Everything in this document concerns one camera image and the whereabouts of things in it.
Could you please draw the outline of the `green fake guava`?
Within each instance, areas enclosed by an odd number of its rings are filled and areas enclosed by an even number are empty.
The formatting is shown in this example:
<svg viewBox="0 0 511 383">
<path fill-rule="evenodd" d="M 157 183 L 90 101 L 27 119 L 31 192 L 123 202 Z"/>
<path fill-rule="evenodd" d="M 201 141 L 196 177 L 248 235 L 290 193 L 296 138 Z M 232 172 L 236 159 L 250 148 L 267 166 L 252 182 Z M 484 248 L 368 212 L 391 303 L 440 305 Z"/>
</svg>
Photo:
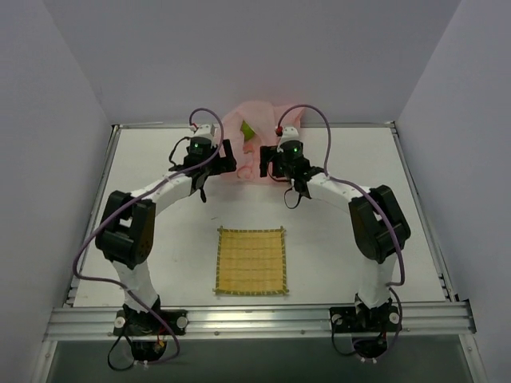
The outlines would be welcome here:
<svg viewBox="0 0 511 383">
<path fill-rule="evenodd" d="M 252 130 L 250 125 L 245 120 L 242 121 L 240 131 L 243 134 L 245 142 L 251 140 L 256 135 L 256 133 Z"/>
</svg>

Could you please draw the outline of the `pink plastic bag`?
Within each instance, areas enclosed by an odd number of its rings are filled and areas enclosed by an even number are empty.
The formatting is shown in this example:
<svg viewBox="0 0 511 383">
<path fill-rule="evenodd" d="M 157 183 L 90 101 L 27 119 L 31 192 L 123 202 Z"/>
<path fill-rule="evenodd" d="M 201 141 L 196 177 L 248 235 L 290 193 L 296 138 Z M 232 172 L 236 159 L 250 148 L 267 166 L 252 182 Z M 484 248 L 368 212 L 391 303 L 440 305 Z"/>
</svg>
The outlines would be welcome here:
<svg viewBox="0 0 511 383">
<path fill-rule="evenodd" d="M 289 111 L 290 105 L 275 106 L 268 101 L 245 101 L 222 118 L 224 137 L 231 142 L 236 170 L 225 179 L 253 184 L 267 184 L 271 180 L 259 176 L 259 149 L 276 145 L 275 129 L 301 125 L 304 108 Z"/>
</svg>

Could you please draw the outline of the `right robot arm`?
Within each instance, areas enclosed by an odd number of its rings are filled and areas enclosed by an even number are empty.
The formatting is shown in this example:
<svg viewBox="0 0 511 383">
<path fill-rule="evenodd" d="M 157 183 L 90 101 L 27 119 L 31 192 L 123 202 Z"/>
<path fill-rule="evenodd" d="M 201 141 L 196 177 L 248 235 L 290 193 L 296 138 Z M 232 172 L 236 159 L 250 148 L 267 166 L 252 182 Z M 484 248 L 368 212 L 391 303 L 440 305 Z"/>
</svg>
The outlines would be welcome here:
<svg viewBox="0 0 511 383">
<path fill-rule="evenodd" d="M 355 320 L 363 329 L 375 328 L 392 288 L 406 281 L 402 250 L 411 229 L 393 191 L 386 185 L 363 188 L 328 175 L 311 165 L 298 139 L 261 147 L 259 171 L 262 177 L 289 181 L 299 198 L 323 201 L 350 216 L 355 244 L 364 257 Z"/>
</svg>

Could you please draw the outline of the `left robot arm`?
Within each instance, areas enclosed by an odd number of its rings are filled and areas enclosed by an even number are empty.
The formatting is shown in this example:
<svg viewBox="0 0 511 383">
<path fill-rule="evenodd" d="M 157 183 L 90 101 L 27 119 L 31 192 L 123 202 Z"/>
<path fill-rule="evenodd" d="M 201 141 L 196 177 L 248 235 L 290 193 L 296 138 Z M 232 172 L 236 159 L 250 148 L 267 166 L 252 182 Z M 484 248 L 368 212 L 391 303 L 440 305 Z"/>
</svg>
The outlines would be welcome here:
<svg viewBox="0 0 511 383">
<path fill-rule="evenodd" d="M 142 334 L 153 334 L 161 324 L 160 297 L 153 287 L 147 258 L 154 242 L 156 217 L 167 207 L 195 192 L 206 201 L 208 177 L 236 170 L 230 140 L 222 140 L 224 154 L 204 136 L 192 138 L 182 164 L 145 188 L 113 191 L 101 217 L 104 227 L 95 246 L 110 261 L 125 287 L 123 308 L 133 314 L 132 324 Z"/>
</svg>

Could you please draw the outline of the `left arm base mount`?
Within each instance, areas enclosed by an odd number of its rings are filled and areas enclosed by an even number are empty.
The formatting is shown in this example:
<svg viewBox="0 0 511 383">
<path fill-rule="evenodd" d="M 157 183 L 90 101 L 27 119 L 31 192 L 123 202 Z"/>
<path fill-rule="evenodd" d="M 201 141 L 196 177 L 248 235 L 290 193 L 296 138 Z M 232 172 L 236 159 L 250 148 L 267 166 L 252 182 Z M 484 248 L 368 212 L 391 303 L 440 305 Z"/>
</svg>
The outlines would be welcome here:
<svg viewBox="0 0 511 383">
<path fill-rule="evenodd" d="M 187 310 L 162 310 L 155 305 L 153 311 L 160 319 L 150 312 L 136 312 L 126 305 L 117 312 L 113 325 L 116 340 L 107 356 L 110 366 L 113 366 L 111 353 L 121 341 L 126 341 L 129 347 L 133 358 L 131 365 L 152 364 L 161 361 L 167 350 L 168 342 L 164 336 L 170 336 L 175 341 L 178 336 L 186 334 Z"/>
</svg>

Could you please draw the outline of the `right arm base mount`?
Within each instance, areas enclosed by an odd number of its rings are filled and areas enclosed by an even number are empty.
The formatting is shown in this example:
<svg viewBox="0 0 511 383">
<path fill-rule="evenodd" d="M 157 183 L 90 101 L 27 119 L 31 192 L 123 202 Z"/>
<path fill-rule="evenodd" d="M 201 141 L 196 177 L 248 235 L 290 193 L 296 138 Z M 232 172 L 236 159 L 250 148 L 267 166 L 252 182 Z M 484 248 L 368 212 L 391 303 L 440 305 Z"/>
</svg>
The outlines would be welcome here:
<svg viewBox="0 0 511 383">
<path fill-rule="evenodd" d="M 362 363 L 376 364 L 394 346 L 402 330 L 402 306 L 391 302 L 368 309 L 357 306 L 333 306 L 329 309 L 331 344 L 342 357 L 357 357 Z M 342 351 L 336 334 L 351 336 L 351 349 Z"/>
</svg>

